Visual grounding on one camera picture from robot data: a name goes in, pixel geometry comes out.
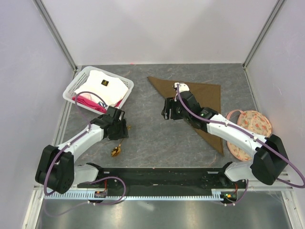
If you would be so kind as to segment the brown cloth napkin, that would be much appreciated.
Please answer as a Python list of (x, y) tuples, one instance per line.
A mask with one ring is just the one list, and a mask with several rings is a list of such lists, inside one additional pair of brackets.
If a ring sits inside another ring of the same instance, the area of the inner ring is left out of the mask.
[[(148, 76), (147, 79), (163, 98), (173, 98), (176, 95), (173, 85), (178, 82), (178, 80), (162, 80), (153, 76)], [(220, 85), (191, 82), (185, 82), (185, 84), (188, 85), (191, 93), (195, 96), (201, 107), (209, 107), (219, 113), (221, 112)], [(220, 137), (205, 133), (198, 129), (194, 129), (194, 131), (220, 155), (224, 156), (223, 141)]]

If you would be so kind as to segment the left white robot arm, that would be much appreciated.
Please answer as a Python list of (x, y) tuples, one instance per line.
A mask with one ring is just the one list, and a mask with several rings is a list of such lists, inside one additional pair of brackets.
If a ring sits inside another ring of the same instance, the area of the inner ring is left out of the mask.
[(110, 106), (105, 114), (91, 120), (75, 137), (58, 146), (47, 145), (42, 151), (35, 181), (60, 194), (80, 183), (101, 187), (105, 177), (95, 164), (76, 166), (75, 162), (91, 146), (104, 139), (128, 138), (124, 115), (123, 110)]

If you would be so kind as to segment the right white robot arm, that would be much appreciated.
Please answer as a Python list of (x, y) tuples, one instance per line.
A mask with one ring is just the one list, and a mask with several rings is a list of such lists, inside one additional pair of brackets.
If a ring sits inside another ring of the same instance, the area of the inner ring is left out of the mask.
[(166, 98), (162, 110), (164, 119), (185, 120), (193, 128), (215, 135), (245, 151), (251, 159), (239, 163), (227, 163), (218, 176), (222, 187), (228, 188), (242, 179), (257, 179), (272, 185), (287, 166), (287, 153), (280, 137), (265, 137), (232, 123), (217, 111), (201, 107), (195, 96), (181, 92)]

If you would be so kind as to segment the gold ornate spoon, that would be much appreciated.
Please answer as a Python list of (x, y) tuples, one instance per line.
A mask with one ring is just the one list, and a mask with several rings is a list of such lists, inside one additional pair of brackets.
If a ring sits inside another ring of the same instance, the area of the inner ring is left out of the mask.
[(116, 157), (121, 153), (121, 145), (122, 145), (123, 139), (121, 140), (121, 142), (119, 143), (119, 145), (117, 147), (115, 147), (112, 151), (111, 151), (111, 156), (112, 157)]

